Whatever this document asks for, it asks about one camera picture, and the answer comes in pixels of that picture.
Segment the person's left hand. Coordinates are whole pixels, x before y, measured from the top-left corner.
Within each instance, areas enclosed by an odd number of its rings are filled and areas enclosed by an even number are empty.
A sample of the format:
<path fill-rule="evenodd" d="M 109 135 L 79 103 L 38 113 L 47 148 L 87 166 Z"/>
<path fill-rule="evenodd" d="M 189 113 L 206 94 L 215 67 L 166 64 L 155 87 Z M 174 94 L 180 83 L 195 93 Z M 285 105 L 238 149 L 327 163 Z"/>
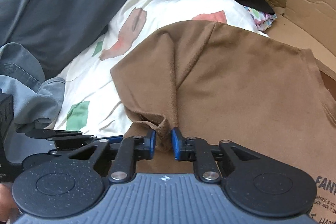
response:
<path fill-rule="evenodd" d="M 1 184 L 1 222 L 14 223 L 18 215 L 19 211 L 14 202 L 11 188 Z"/>

